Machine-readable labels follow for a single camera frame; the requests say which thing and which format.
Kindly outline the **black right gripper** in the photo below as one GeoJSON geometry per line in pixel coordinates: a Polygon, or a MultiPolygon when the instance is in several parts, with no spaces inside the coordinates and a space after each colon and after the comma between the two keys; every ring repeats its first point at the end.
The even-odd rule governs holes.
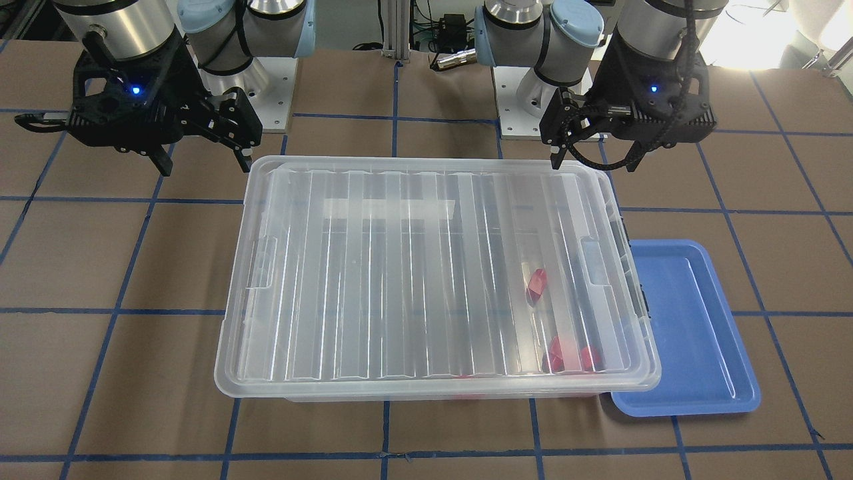
{"type": "Polygon", "coordinates": [[[15,124],[31,133],[68,133],[83,145],[146,156],[162,177],[173,173],[165,146],[200,136],[229,148],[241,172],[250,172],[262,122],[240,88],[222,95],[205,88],[179,30],[152,51],[125,60],[109,51],[98,30],[89,30],[82,43],[70,110],[20,113],[15,124]]]}

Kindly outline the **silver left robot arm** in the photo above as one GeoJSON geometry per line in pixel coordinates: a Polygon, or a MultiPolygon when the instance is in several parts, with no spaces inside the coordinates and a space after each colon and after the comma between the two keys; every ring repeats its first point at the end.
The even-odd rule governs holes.
{"type": "Polygon", "coordinates": [[[579,95],[605,33],[585,1],[485,1],[473,17],[480,64],[530,67],[554,91],[539,121],[557,170],[570,156],[600,172],[634,172],[656,149],[699,143],[715,131],[700,46],[725,1],[627,1],[592,84],[579,95]]]}

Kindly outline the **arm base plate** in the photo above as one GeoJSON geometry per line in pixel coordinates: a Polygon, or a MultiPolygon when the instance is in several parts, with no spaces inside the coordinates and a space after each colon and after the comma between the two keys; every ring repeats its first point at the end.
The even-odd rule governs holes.
{"type": "Polygon", "coordinates": [[[532,67],[494,67],[494,100],[503,139],[540,141],[540,121],[556,90],[532,67]]]}
{"type": "Polygon", "coordinates": [[[298,60],[290,57],[251,57],[246,53],[223,53],[213,64],[203,68],[194,58],[197,73],[190,73],[188,67],[170,75],[168,83],[177,90],[193,92],[206,90],[213,95],[225,95],[226,91],[238,87],[247,100],[234,100],[233,110],[223,113],[223,121],[231,124],[217,125],[211,122],[205,128],[206,133],[219,129],[221,133],[235,131],[247,135],[255,130],[263,133],[284,133],[289,124],[295,74],[298,60]]]}

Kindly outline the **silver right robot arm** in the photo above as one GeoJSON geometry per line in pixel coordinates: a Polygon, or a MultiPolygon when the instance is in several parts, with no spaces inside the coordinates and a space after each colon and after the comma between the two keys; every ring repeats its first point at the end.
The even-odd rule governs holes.
{"type": "Polygon", "coordinates": [[[67,112],[22,113],[33,133],[132,152],[173,172],[186,136],[229,149],[243,172],[289,122],[299,58],[316,49],[312,1],[55,1],[83,45],[67,112]]]}

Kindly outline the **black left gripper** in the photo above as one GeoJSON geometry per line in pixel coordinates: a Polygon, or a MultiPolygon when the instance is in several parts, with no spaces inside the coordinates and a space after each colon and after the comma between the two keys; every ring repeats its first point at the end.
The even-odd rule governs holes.
{"type": "MultiPolygon", "coordinates": [[[[659,59],[637,51],[620,33],[613,34],[582,100],[587,113],[571,121],[570,115],[581,109],[578,101],[568,97],[564,87],[555,91],[540,121],[542,142],[560,146],[587,133],[610,133],[616,139],[651,145],[673,115],[680,94],[686,73],[681,43],[677,37],[673,59],[659,59]]],[[[560,170],[563,161],[564,149],[551,148],[552,169],[560,170]]]]}

